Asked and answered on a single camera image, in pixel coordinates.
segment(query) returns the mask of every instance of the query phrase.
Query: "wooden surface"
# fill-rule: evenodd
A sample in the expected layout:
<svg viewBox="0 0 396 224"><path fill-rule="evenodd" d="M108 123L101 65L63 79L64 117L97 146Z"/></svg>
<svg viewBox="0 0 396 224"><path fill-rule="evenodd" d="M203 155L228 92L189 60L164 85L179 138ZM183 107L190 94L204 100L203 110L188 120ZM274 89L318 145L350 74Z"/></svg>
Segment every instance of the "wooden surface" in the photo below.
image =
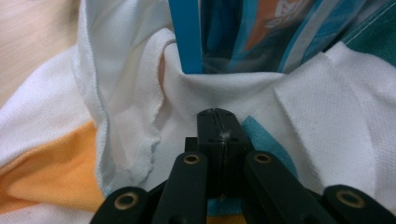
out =
<svg viewBox="0 0 396 224"><path fill-rule="evenodd" d="M0 0L0 107L43 62L76 43L78 0Z"/></svg>

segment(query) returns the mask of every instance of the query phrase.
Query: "black metal bracket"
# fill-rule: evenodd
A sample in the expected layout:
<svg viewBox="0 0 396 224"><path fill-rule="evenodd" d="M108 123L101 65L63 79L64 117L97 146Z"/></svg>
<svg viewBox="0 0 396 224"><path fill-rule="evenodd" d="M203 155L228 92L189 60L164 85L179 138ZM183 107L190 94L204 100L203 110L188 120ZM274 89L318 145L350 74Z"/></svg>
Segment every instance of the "black metal bracket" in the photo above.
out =
<svg viewBox="0 0 396 224"><path fill-rule="evenodd" d="M206 200L242 198L248 224L396 223L365 193L338 185L322 196L304 188L273 154L256 151L235 115L208 109L197 116L198 137L186 138L167 181L146 192L110 194L91 224L203 224Z"/></svg>

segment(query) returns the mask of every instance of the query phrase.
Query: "white fabric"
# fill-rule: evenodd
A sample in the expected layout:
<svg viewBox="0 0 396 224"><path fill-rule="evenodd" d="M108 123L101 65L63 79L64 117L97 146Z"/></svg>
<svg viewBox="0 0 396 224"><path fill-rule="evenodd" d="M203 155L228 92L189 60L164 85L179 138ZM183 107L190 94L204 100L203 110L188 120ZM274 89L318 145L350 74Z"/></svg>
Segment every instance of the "white fabric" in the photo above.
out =
<svg viewBox="0 0 396 224"><path fill-rule="evenodd" d="M93 213L40 203L0 216L4 224L87 224Z"/></svg>
<svg viewBox="0 0 396 224"><path fill-rule="evenodd" d="M396 207L393 66L338 44L288 76L184 75L169 24L165 1L82 2L74 72L105 194L167 178L196 114L220 107L257 120L310 189L347 184Z"/></svg>
<svg viewBox="0 0 396 224"><path fill-rule="evenodd" d="M0 110L0 166L61 137L91 117L64 51L37 68Z"/></svg>

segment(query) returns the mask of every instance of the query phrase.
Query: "towel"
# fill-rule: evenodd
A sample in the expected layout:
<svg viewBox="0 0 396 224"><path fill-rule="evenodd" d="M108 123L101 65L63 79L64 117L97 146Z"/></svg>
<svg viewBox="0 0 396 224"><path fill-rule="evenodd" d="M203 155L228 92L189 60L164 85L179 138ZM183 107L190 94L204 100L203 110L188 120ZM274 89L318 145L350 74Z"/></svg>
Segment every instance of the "towel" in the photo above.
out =
<svg viewBox="0 0 396 224"><path fill-rule="evenodd" d="M77 44L0 110L0 223L89 223L113 190L152 189L214 107L306 188L396 209L395 1L289 75L184 75L163 0L85 0L79 15ZM217 205L209 223L244 223Z"/></svg>

